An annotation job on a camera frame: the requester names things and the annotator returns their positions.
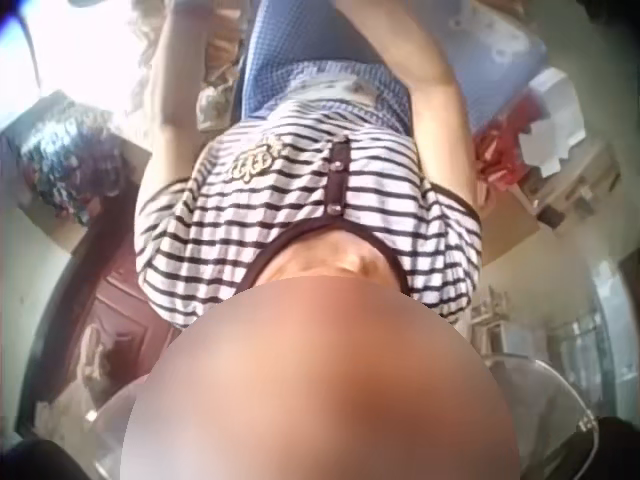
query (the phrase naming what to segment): person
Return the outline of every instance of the person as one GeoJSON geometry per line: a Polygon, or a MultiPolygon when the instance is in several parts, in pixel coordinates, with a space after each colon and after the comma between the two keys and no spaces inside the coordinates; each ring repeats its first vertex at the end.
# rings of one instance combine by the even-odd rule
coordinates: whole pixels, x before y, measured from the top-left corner
{"type": "Polygon", "coordinates": [[[221,1],[176,0],[153,63],[135,220],[152,306],[187,327],[252,287],[338,276],[454,323],[478,280],[480,221],[465,103],[435,40],[400,0],[263,0],[242,118],[201,148],[221,1]]]}
{"type": "Polygon", "coordinates": [[[160,358],[120,478],[519,478],[498,385],[435,312],[373,282],[303,276],[235,295],[160,358]]]}

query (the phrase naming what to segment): embroidered emblem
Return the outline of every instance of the embroidered emblem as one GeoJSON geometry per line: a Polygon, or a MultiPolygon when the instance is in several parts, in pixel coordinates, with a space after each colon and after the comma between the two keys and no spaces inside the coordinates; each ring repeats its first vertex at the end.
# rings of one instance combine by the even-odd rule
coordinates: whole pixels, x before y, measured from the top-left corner
{"type": "Polygon", "coordinates": [[[229,168],[228,180],[243,180],[249,183],[254,177],[267,171],[273,165],[282,150],[284,144],[274,136],[263,138],[255,147],[238,155],[229,168]]]}

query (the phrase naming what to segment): red item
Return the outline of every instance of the red item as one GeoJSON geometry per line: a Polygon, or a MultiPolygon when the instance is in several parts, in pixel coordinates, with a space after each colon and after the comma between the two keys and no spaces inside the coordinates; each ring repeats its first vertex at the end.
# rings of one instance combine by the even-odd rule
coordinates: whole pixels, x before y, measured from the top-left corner
{"type": "Polygon", "coordinates": [[[505,191],[529,171],[522,160],[518,135],[544,113],[535,97],[526,93],[506,115],[494,119],[474,138],[476,168],[481,181],[505,191]]]}

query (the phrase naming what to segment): transparent acrylic chair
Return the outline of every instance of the transparent acrylic chair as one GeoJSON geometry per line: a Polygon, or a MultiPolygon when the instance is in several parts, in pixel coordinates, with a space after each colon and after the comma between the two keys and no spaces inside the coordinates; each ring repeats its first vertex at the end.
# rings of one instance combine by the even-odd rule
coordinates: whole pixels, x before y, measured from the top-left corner
{"type": "Polygon", "coordinates": [[[598,449],[598,423],[552,367],[508,354],[484,358],[507,401],[522,480],[578,480],[598,449]]]}

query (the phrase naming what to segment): striped shirt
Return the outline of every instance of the striped shirt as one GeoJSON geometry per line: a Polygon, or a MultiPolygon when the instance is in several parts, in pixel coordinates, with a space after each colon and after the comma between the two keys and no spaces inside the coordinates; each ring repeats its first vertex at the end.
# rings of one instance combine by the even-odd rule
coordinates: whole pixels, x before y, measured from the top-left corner
{"type": "Polygon", "coordinates": [[[452,321],[477,283],[479,219],[417,159],[410,137],[357,109],[285,101],[211,142],[190,178],[139,209],[140,285],[162,317],[188,326],[301,234],[332,227],[367,240],[403,293],[452,321]]]}

